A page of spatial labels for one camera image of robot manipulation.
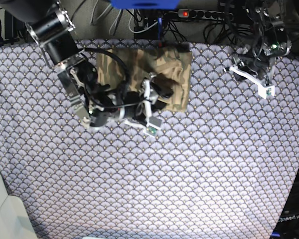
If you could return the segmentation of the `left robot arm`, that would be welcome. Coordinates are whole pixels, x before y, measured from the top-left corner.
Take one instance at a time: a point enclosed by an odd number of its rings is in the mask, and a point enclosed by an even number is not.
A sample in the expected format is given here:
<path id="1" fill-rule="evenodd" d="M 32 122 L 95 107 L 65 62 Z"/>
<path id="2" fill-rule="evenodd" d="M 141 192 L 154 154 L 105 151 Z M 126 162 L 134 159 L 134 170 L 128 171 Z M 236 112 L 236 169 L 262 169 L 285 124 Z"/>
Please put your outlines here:
<path id="1" fill-rule="evenodd" d="M 258 95 L 266 99 L 275 95 L 272 83 L 275 61 L 289 54 L 292 43 L 285 30 L 284 23 L 278 15 L 270 16 L 266 0 L 245 1 L 245 12 L 252 21 L 252 34 L 241 35 L 230 19 L 230 5 L 233 1 L 225 1 L 224 14 L 229 30 L 238 38 L 249 40 L 241 54 L 235 54 L 233 65 L 224 68 L 240 76 L 240 81 L 249 80 L 257 86 Z"/>

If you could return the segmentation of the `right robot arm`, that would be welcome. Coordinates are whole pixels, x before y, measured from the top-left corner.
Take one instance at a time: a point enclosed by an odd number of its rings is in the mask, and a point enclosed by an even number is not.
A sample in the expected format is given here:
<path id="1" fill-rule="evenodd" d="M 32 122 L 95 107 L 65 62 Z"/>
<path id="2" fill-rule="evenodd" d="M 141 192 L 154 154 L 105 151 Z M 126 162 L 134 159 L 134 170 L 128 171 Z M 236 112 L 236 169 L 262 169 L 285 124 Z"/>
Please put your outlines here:
<path id="1" fill-rule="evenodd" d="M 159 97 L 169 98 L 173 90 L 154 83 L 156 73 L 143 78 L 139 92 L 132 92 L 126 64 L 112 52 L 92 49 L 109 56 L 123 71 L 123 80 L 111 89 L 110 85 L 98 82 L 97 69 L 84 55 L 84 49 L 77 47 L 71 36 L 75 25 L 60 1 L 0 0 L 0 5 L 24 22 L 46 62 L 54 64 L 71 106 L 85 128 L 99 130 L 109 120 L 122 120 L 149 136 L 157 135 L 162 121 L 153 113 L 162 105 Z"/>

